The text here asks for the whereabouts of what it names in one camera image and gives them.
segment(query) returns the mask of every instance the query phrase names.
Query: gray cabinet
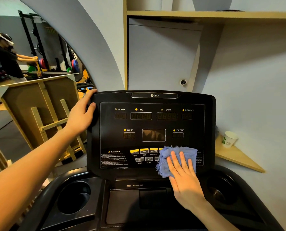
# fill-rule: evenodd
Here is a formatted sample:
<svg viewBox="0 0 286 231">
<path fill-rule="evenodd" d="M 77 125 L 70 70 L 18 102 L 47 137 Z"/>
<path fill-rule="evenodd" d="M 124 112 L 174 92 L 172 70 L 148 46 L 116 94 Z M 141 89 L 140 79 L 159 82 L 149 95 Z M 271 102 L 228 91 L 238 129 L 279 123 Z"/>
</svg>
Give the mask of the gray cabinet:
<svg viewBox="0 0 286 231">
<path fill-rule="evenodd" d="M 187 91 L 201 30 L 194 23 L 129 19 L 129 89 Z"/>
</svg>

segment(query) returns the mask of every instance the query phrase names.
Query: triangular wooden shelf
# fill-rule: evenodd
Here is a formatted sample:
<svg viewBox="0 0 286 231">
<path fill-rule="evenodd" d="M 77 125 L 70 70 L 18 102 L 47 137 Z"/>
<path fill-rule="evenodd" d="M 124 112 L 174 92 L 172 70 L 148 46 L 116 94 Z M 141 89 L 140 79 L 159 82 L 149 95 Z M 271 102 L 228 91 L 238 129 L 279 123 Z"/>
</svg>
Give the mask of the triangular wooden shelf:
<svg viewBox="0 0 286 231">
<path fill-rule="evenodd" d="M 242 166 L 245 166 L 247 168 L 259 171 L 264 173 L 265 169 L 263 169 L 261 166 L 259 166 L 257 163 L 255 163 L 252 159 L 250 159 L 245 153 L 243 153 L 241 150 L 239 150 L 234 145 L 231 148 L 225 148 L 222 146 L 223 136 L 219 135 L 216 139 L 216 145 L 215 145 L 215 153 L 217 157 L 232 161 L 236 164 L 240 164 Z"/>
</svg>

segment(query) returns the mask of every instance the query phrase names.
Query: hand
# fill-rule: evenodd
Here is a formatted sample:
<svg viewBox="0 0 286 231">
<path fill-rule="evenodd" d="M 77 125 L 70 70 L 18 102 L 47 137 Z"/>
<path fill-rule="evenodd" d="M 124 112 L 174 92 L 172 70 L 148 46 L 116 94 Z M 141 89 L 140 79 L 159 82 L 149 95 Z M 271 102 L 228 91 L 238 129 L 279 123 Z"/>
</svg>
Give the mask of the hand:
<svg viewBox="0 0 286 231">
<path fill-rule="evenodd" d="M 188 159 L 188 165 L 184 153 L 179 153 L 181 166 L 176 158 L 175 152 L 171 151 L 172 160 L 166 158 L 168 167 L 174 177 L 168 177 L 173 187 L 176 200 L 192 213 L 196 213 L 200 207 L 204 206 L 207 201 L 204 198 L 200 182 L 195 175 L 192 161 Z"/>
<path fill-rule="evenodd" d="M 97 89 L 89 90 L 84 98 L 80 99 L 70 111 L 65 128 L 70 129 L 76 136 L 86 130 L 91 124 L 96 104 L 94 102 L 91 103 L 87 111 L 86 106 L 91 96 L 96 92 Z"/>
</svg>

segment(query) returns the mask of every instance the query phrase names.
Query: person in black shirt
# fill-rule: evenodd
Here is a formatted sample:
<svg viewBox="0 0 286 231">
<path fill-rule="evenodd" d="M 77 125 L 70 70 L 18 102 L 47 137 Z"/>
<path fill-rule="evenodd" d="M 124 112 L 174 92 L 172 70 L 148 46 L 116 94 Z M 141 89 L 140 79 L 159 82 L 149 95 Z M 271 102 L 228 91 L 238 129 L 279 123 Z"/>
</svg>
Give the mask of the person in black shirt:
<svg viewBox="0 0 286 231">
<path fill-rule="evenodd" d="M 17 61 L 36 62 L 38 57 L 28 57 L 12 52 L 11 48 L 14 43 L 11 40 L 12 39 L 9 35 L 0 33 L 0 63 L 3 67 L 3 70 L 13 81 L 27 81 Z"/>
</svg>

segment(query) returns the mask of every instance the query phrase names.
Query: black knob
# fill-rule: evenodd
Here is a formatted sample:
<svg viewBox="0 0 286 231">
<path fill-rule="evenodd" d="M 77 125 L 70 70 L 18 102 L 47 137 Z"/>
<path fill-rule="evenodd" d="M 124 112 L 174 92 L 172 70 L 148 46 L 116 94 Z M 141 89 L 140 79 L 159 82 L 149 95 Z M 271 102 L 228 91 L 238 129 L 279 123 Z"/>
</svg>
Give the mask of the black knob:
<svg viewBox="0 0 286 231">
<path fill-rule="evenodd" d="M 187 83 L 187 81 L 184 80 L 184 79 L 182 79 L 182 80 L 180 81 L 180 84 L 181 84 L 181 85 L 186 85 L 186 83 Z"/>
</svg>

